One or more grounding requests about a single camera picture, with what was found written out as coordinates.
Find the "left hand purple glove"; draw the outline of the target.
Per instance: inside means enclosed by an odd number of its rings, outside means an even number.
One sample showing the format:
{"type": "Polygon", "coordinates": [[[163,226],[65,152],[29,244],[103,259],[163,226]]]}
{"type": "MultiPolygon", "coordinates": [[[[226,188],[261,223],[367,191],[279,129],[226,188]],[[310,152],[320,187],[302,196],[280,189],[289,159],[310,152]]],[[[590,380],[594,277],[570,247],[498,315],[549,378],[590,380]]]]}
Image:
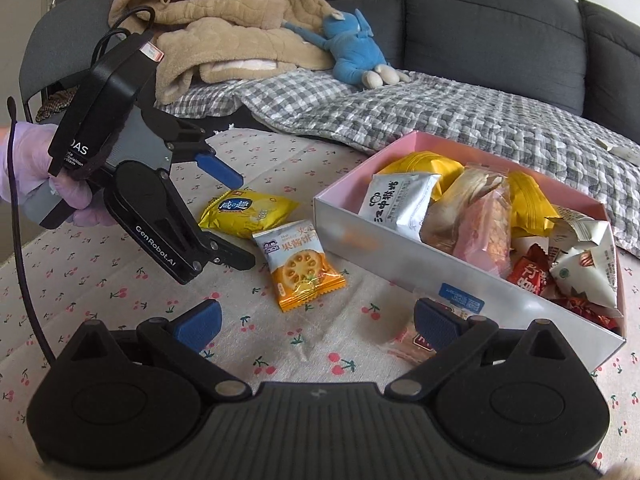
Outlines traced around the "left hand purple glove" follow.
{"type": "Polygon", "coordinates": [[[75,209],[72,215],[75,226],[114,226],[116,221],[106,210],[103,200],[92,195],[86,182],[75,181],[64,170],[55,177],[48,173],[51,163],[48,149],[57,128],[55,124],[29,122],[15,125],[13,166],[18,202],[24,203],[33,190],[45,183],[75,209]]]}

